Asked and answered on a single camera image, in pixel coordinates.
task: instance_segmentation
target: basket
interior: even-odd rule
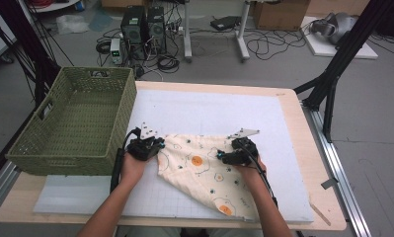
[[[110,175],[135,96],[129,68],[63,67],[6,158],[33,175]]]

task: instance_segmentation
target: patterned fabric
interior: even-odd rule
[[[168,135],[158,154],[159,176],[202,204],[228,216],[258,220],[259,214],[242,177],[216,158],[231,152],[226,136]]]

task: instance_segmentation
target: floor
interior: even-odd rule
[[[58,15],[78,14],[91,22],[96,13],[94,8],[82,13],[65,9],[43,17],[50,23]],[[206,24],[204,21],[192,20],[192,24],[209,29],[209,20]],[[118,28],[119,23],[119,20],[111,20],[99,32],[56,35],[54,38],[75,66],[97,66],[96,39]],[[253,28],[251,19],[248,24]],[[258,38],[250,33],[247,35],[248,40]],[[181,60],[179,71],[160,75],[150,72],[141,80],[295,88],[320,75],[332,59],[312,55],[305,45],[290,47],[269,60],[260,60],[251,52],[251,59],[242,63],[236,41],[230,34],[194,34],[192,40],[192,63],[183,59],[182,42],[177,40]],[[371,235],[394,237],[394,43],[373,41],[385,47],[368,42],[378,59],[354,59],[338,84],[332,137]],[[53,48],[58,64],[69,66],[55,43]],[[261,44],[260,50],[265,51],[266,45]],[[270,44],[270,50],[280,49]],[[308,92],[302,93],[299,99],[307,96]],[[0,151],[33,107],[18,63],[0,62]],[[73,236],[80,227],[0,223],[0,236]],[[355,236],[349,227],[342,232],[303,231],[303,234]]]

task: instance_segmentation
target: metal frame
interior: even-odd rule
[[[317,136],[322,145],[323,152],[326,156],[328,167],[332,175],[338,182],[338,191],[342,200],[344,201],[350,221],[356,233],[356,236],[371,236],[359,205],[355,199],[353,190],[351,189],[348,177],[345,174],[344,167],[342,167],[341,160],[333,143],[327,141],[326,135],[323,133],[323,119],[320,112],[309,111]]]
[[[7,161],[0,171],[0,199],[8,191],[18,175],[19,172],[16,171],[16,165]]]
[[[36,106],[45,98],[46,87],[51,87],[60,66],[48,55],[37,34],[25,16],[23,8],[18,1],[0,0],[0,15],[21,44],[25,54],[35,66]]]
[[[294,89],[295,93],[299,94],[313,88],[308,98],[303,100],[303,105],[313,111],[318,111],[327,97],[323,132],[328,142],[332,142],[331,125],[338,81],[393,3],[394,0],[370,0],[352,30],[344,36],[340,48],[325,71],[319,77]]]
[[[240,31],[236,31],[236,39],[239,44],[240,51],[242,53],[242,61],[248,60],[250,58],[248,48],[243,38],[246,28],[246,21],[249,15],[250,1],[253,0],[245,0],[243,3],[242,20],[241,20],[242,22],[240,24]],[[189,4],[190,4],[190,0],[185,0],[184,51],[185,51],[185,60],[187,62],[192,62],[193,50],[191,47]]]

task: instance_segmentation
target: white board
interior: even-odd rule
[[[128,131],[140,127],[144,121],[160,136],[232,134],[241,127],[259,129],[261,133],[250,138],[268,166],[269,181],[282,216],[293,223],[313,221],[277,98],[139,90]],[[123,215],[226,218],[167,184],[157,177],[157,170],[155,161],[146,167]],[[109,194],[109,188],[109,177],[48,176],[35,212],[93,213]]]
[[[317,20],[314,17],[304,17],[301,27],[307,26],[309,23]],[[320,33],[310,33],[309,29],[302,31],[307,40],[308,46],[315,56],[334,56],[336,54],[335,46],[332,45],[326,38],[322,37]],[[364,43],[362,48],[356,54],[355,58],[362,59],[377,59],[378,55]]]

